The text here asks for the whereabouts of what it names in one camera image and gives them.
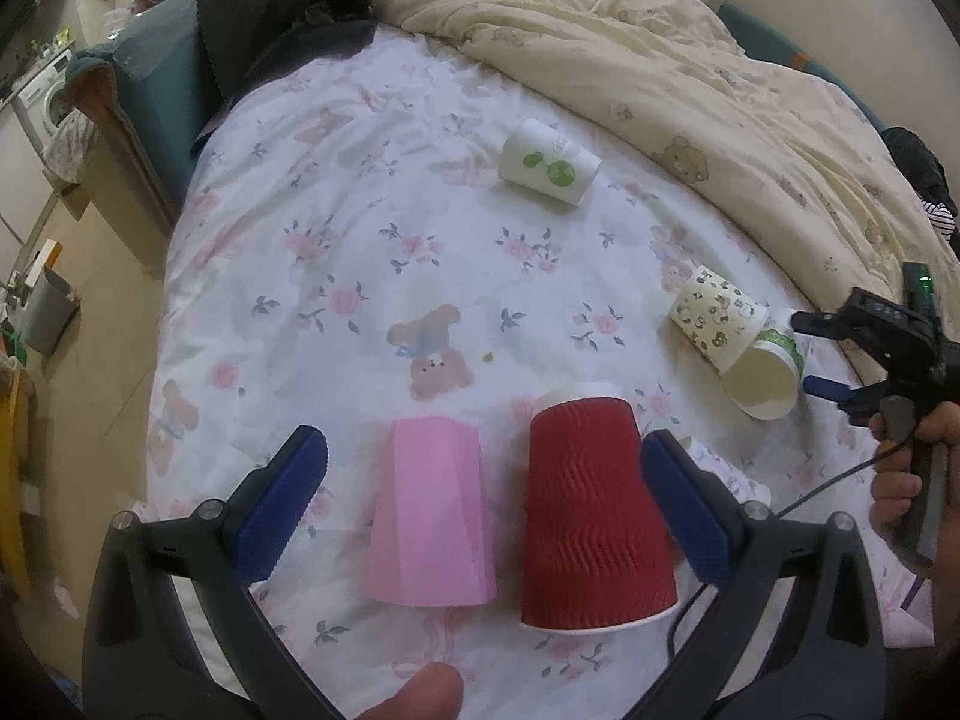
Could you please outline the person's thumb at bottom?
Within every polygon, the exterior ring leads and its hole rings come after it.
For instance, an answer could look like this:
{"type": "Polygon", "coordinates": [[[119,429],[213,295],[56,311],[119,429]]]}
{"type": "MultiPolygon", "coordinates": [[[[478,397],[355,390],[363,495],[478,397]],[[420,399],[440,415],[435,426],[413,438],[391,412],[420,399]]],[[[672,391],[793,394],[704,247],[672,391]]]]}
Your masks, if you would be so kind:
{"type": "Polygon", "coordinates": [[[428,663],[392,697],[358,715],[358,720],[457,720],[464,679],[448,663],[428,663]]]}

